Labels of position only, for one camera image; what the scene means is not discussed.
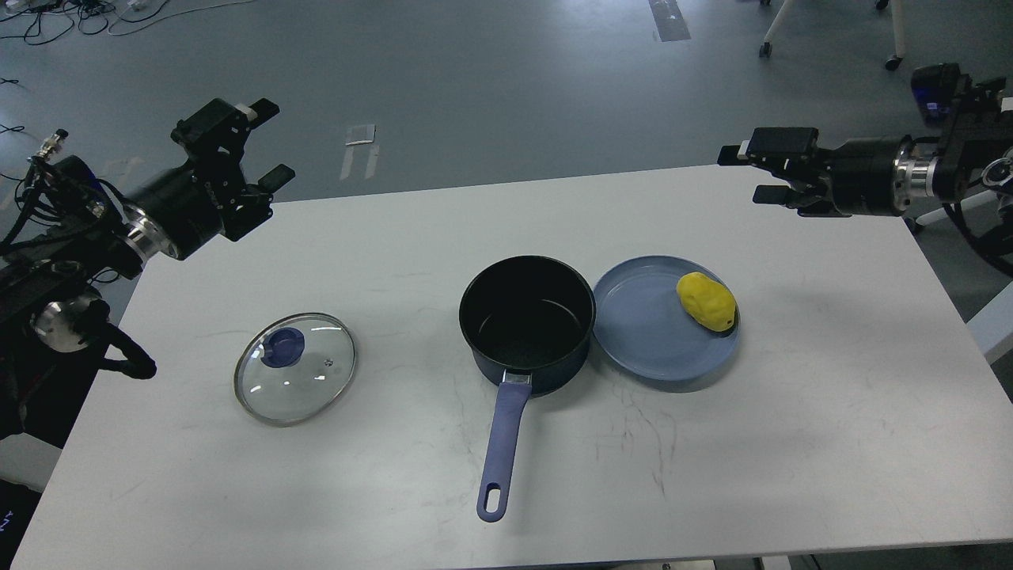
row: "pot lid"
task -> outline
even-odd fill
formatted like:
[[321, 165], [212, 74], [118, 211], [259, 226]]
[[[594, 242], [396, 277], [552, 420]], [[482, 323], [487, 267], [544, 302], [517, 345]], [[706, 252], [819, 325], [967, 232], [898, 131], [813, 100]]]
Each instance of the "pot lid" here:
[[352, 382], [356, 345], [322, 313], [287, 317], [260, 332], [236, 364], [236, 398], [254, 418], [292, 425], [318, 414]]

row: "handle hole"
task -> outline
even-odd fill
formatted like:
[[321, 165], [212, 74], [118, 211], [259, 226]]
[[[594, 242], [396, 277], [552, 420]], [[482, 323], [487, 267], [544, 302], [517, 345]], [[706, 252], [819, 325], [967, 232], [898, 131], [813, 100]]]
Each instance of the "handle hole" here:
[[499, 486], [495, 483], [489, 485], [485, 491], [485, 512], [496, 512], [499, 510]]

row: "saucepan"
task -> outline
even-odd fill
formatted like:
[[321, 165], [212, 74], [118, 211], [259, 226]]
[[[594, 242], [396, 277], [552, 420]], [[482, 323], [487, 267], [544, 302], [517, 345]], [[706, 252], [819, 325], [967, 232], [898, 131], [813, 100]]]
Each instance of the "saucepan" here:
[[477, 504], [479, 518], [495, 522], [506, 512], [524, 407], [561, 388], [588, 359], [595, 296], [566, 263], [521, 255], [472, 279], [460, 322], [479, 371], [499, 387]]

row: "lid rim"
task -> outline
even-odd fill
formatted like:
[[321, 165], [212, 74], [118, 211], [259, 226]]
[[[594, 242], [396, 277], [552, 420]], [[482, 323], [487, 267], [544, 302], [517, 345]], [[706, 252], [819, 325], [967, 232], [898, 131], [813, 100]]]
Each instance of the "lid rim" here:
[[[307, 320], [307, 319], [319, 319], [321, 321], [333, 322], [333, 323], [337, 324], [337, 326], [340, 327], [341, 330], [347, 335], [348, 342], [352, 344], [352, 363], [350, 363], [350, 367], [348, 369], [348, 380], [344, 383], [344, 385], [339, 390], [337, 390], [334, 393], [334, 396], [331, 397], [330, 400], [328, 400], [323, 406], [320, 406], [317, 410], [313, 411], [310, 414], [307, 414], [307, 415], [299, 417], [299, 418], [293, 418], [291, 420], [269, 418], [267, 416], [264, 416], [264, 415], [258, 413], [258, 412], [256, 412], [255, 410], [253, 410], [253, 408], [246, 401], [246, 397], [243, 396], [242, 391], [239, 389], [239, 384], [240, 384], [240, 377], [239, 377], [239, 375], [240, 375], [240, 369], [242, 369], [243, 363], [246, 360], [246, 357], [249, 355], [249, 353], [253, 349], [253, 347], [256, 346], [256, 345], [258, 345], [258, 344], [261, 344], [263, 342], [263, 339], [266, 337], [268, 331], [270, 331], [271, 329], [274, 329], [276, 327], [279, 327], [279, 326], [281, 326], [283, 324], [289, 323], [289, 322], [293, 322], [293, 321], [297, 321], [297, 320]], [[348, 329], [348, 327], [344, 323], [342, 323], [339, 319], [337, 319], [336, 317], [332, 317], [330, 315], [327, 315], [325, 313], [315, 313], [315, 312], [312, 312], [312, 313], [297, 313], [295, 315], [290, 315], [289, 317], [286, 317], [286, 318], [283, 318], [283, 319], [279, 319], [278, 321], [271, 323], [267, 327], [264, 327], [259, 333], [256, 334], [256, 336], [253, 337], [252, 341], [250, 341], [249, 343], [246, 344], [246, 348], [243, 349], [243, 355], [240, 357], [239, 361], [236, 362], [236, 368], [235, 368], [235, 370], [234, 370], [234, 372], [232, 374], [232, 390], [233, 390], [233, 392], [234, 392], [234, 394], [236, 396], [236, 400], [238, 400], [239, 404], [243, 407], [243, 410], [245, 410], [247, 414], [249, 414], [250, 416], [252, 416], [253, 419], [255, 419], [255, 420], [257, 420], [259, 422], [263, 422], [263, 423], [265, 423], [267, 425], [275, 426], [275, 427], [289, 427], [289, 426], [294, 426], [296, 424], [301, 424], [301, 423], [303, 423], [303, 422], [305, 422], [305, 421], [307, 421], [307, 420], [315, 417], [317, 414], [320, 414], [321, 412], [323, 412], [324, 410], [330, 408], [331, 405], [334, 404], [334, 402], [338, 399], [338, 397], [340, 397], [341, 394], [344, 393], [344, 390], [346, 388], [348, 388], [348, 385], [352, 384], [353, 380], [355, 380], [355, 376], [356, 376], [356, 363], [358, 362], [358, 360], [359, 360], [359, 351], [357, 350], [357, 347], [356, 347], [356, 336], [353, 334], [352, 330]]]

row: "blue plate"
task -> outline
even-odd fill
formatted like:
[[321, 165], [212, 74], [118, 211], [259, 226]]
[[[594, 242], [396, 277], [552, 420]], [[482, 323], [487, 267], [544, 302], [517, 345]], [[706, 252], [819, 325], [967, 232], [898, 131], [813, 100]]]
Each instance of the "blue plate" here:
[[647, 255], [617, 264], [595, 287], [598, 343], [620, 368], [661, 390], [704, 388], [698, 381], [717, 376], [738, 345], [737, 323], [721, 336], [680, 304], [676, 283], [694, 270], [721, 280], [693, 261]]

